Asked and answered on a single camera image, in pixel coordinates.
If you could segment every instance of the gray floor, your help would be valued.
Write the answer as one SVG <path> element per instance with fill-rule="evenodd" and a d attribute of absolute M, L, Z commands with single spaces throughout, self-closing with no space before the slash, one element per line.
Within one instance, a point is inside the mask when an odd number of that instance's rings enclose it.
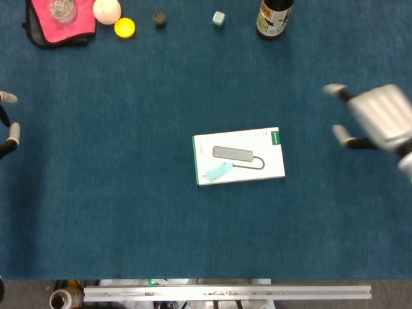
<path fill-rule="evenodd" d="M 411 309 L 412 280 L 370 281 L 276 281 L 276 284 L 372 286 L 372 300 L 360 301 L 279 301 L 276 309 Z M 6 294 L 1 309 L 47 309 L 53 281 L 5 281 Z"/>

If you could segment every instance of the bottle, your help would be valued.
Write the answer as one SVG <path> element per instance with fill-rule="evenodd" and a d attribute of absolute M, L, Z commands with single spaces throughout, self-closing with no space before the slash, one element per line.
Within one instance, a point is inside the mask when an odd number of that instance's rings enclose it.
<path fill-rule="evenodd" d="M 267 41 L 277 39 L 289 20 L 294 0 L 262 0 L 256 20 L 257 35 Z"/>

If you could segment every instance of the pink cloth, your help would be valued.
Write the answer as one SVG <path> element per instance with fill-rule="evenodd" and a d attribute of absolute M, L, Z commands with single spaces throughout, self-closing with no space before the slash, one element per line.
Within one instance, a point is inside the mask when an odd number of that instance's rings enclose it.
<path fill-rule="evenodd" d="M 50 44 L 59 43 L 80 35 L 93 35 L 96 32 L 96 19 L 93 15 L 94 0 L 73 0 L 77 6 L 77 17 L 70 23 L 62 24 L 49 11 L 50 0 L 32 0 L 34 11 L 39 19 L 44 38 Z"/>

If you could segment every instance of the blue felt surface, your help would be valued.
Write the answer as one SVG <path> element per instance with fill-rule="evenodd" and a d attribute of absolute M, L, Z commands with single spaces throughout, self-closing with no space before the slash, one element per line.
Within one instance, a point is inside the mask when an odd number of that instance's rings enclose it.
<path fill-rule="evenodd" d="M 296 1 L 277 42 L 255 34 L 259 0 L 122 8 L 130 41 L 99 25 L 85 48 L 40 50 L 24 1 L 0 1 L 0 89 L 22 127 L 1 162 L 2 275 L 412 277 L 411 185 L 395 156 L 338 146 L 332 124 L 361 131 L 321 92 L 412 97 L 411 1 Z M 192 135 L 271 126 L 286 178 L 196 187 Z"/>

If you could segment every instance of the small cube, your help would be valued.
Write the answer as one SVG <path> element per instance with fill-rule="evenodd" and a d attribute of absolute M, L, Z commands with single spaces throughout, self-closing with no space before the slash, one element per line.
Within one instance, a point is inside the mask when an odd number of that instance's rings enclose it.
<path fill-rule="evenodd" d="M 212 22 L 215 28 L 223 28 L 223 25 L 225 24 L 225 13 L 216 11 L 213 15 Z"/>

